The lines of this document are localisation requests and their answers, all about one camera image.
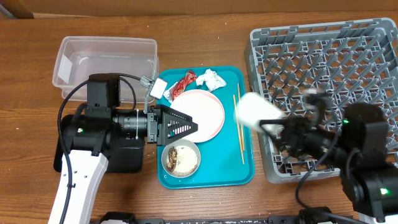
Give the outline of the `black rectangular tray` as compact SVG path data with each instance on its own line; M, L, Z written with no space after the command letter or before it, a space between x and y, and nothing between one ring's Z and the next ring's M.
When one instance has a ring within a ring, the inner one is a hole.
M73 115L66 115L62 118L62 131L71 123ZM113 144L110 151L105 152L108 158L108 168L106 172L109 173L135 173L142 168L143 153L145 146L144 138L118 138L116 145ZM53 160L53 169L56 172L61 172L62 156L60 142L57 143L55 150L55 157Z

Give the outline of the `brown food scrap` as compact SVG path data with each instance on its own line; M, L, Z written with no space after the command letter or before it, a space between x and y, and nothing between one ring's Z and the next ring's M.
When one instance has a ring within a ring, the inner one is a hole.
M177 149L175 147L171 147L168 152L168 162L167 168L169 171L173 172L177 165Z

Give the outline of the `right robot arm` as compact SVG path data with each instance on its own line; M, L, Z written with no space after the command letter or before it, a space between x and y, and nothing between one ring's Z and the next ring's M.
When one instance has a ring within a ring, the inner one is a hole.
M281 151L298 157L308 154L319 164L340 169L343 191L356 212L382 223L397 214L397 167L386 161L389 124L380 107L355 103L345 107L341 131L326 131L311 119L262 119L281 126L269 137Z

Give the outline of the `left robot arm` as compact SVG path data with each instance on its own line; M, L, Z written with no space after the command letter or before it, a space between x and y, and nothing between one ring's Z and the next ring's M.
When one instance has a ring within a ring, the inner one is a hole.
M57 116L61 173L49 223L89 223L105 172L142 168L144 146L166 146L197 131L192 117L165 105L122 110L121 83L134 79L160 98L167 82L126 73L96 73L64 99Z

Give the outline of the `crumpled white napkin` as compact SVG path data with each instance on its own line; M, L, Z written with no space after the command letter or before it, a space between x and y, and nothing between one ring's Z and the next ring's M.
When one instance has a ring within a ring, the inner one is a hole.
M204 74L198 76L195 82L197 86L206 85L209 92L226 86L226 81L210 68Z

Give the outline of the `pink round plate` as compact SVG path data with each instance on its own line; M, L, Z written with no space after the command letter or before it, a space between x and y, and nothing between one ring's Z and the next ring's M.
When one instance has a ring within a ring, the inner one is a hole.
M192 117L198 130L183 139L200 143L214 138L224 125L224 108L221 101L205 90L188 90L173 100L170 106Z

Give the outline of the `teal serving tray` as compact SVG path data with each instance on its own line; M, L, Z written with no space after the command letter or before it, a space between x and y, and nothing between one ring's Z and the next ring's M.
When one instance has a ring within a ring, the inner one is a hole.
M243 185L254 177L255 165L251 132L249 128L244 128L245 165L243 165L234 116L233 95L238 96L238 83L241 95L245 94L243 74L234 66L211 67L211 69L226 81L225 87L212 92L224 107L224 125L214 138L197 143L201 162L197 171L187 178L180 179L166 173L160 163L164 147L157 148L158 178L160 183L168 189Z

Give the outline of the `red snack wrapper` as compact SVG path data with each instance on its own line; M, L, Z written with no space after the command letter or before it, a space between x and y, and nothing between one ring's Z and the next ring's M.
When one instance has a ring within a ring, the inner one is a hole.
M197 79L197 75L189 70L185 76L174 83L169 89L165 90L164 97L169 101L173 102L179 95L181 95L187 88L188 85L195 82Z

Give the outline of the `small grey bowl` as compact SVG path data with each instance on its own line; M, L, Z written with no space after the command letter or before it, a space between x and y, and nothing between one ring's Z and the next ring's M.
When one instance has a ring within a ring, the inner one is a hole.
M176 178L187 178L194 174L201 162L197 145L180 139L164 147L160 163L164 171Z

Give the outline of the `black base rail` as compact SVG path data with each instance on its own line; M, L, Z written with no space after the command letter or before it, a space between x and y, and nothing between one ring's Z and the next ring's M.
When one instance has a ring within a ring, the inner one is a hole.
M103 223L130 223L130 224L305 224L305 223L353 223L351 217L333 218L314 214L312 211L299 211L298 215L270 215L267 218L210 218L210 219L185 219L164 220L163 218L138 219L133 213L107 212L97 220L91 220L89 224Z

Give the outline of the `grey dishwasher rack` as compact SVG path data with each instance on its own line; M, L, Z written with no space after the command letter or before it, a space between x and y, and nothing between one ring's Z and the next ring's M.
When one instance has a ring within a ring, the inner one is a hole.
M387 160L397 163L397 26L392 19L254 29L245 50L252 91L287 116L306 116L303 94L331 95L333 115L322 128L340 128L346 105L379 106L387 121Z

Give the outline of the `left wooden chopstick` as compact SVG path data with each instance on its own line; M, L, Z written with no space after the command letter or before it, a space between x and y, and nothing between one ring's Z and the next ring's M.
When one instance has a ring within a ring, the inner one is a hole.
M241 160L242 160L242 164L245 165L244 154L243 154L243 143L242 143L242 138L241 138L241 128L240 128L239 122L238 122L237 104L236 104L236 96L235 95L233 95L233 103L234 103L234 116L235 116L235 120L236 120L237 132L238 132Z

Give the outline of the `white cup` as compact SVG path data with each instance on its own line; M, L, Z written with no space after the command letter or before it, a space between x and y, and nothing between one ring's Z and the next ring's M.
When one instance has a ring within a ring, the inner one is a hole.
M283 127L281 124L260 124L260 120L284 119L285 113L278 107L267 101L256 92L244 94L235 112L236 121L259 133L264 133L263 128L272 135L278 135Z

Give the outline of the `clear plastic bin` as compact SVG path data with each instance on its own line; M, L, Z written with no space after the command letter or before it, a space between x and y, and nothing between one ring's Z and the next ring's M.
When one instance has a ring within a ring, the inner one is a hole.
M155 80L159 75L157 42L131 37L65 37L52 77L62 97L95 73L126 73Z

